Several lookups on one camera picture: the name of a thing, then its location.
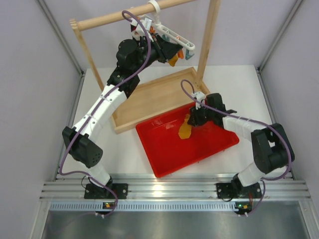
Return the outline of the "mustard sock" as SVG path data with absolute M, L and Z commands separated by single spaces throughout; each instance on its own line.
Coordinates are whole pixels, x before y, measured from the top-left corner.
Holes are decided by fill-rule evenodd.
M 178 55 L 174 55 L 171 59 L 168 60 L 170 66 L 174 67 L 178 61 Z
M 190 114 L 186 114 L 184 122 L 182 123 L 178 131 L 178 136 L 180 139 L 189 139 L 191 136 L 192 126 L 188 124 L 189 119 Z

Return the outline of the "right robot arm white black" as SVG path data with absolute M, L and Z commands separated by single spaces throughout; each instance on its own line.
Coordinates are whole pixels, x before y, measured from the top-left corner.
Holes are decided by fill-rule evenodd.
M 212 122 L 252 143 L 253 162 L 233 177 L 228 192 L 224 193 L 226 197 L 242 198 L 255 193 L 259 180 L 267 174 L 278 168 L 291 167 L 295 154 L 281 124 L 267 125 L 236 116 L 236 111 L 226 109 L 219 93 L 194 92 L 190 97 L 195 106 L 190 108 L 189 125 L 198 127 Z

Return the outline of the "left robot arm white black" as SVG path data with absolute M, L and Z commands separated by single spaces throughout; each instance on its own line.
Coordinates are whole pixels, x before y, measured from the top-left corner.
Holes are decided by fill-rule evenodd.
M 111 176 L 100 162 L 103 150 L 96 144 L 99 134 L 113 112 L 139 84 L 138 73 L 155 61 L 172 60 L 182 49 L 181 37 L 170 42 L 167 36 L 157 33 L 152 33 L 150 40 L 145 36 L 123 40 L 116 54 L 117 66 L 97 101 L 79 122 L 62 131 L 66 154 L 82 166 L 80 173 L 89 177 L 100 197 L 109 197 L 113 186 Z

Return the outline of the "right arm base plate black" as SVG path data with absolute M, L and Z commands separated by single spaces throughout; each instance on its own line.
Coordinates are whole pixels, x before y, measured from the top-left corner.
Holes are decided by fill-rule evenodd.
M 232 199 L 260 199 L 262 196 L 259 183 L 248 187 L 235 186 L 232 183 L 217 183 L 216 192 L 217 198 L 223 201 L 231 201 Z

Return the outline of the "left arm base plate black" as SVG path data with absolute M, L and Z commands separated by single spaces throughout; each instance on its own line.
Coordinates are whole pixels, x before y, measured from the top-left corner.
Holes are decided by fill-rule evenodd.
M 128 195 L 128 184 L 113 183 L 111 190 L 118 199 L 126 199 Z M 89 183 L 85 187 L 84 199 L 115 199 L 115 196 L 105 188 Z

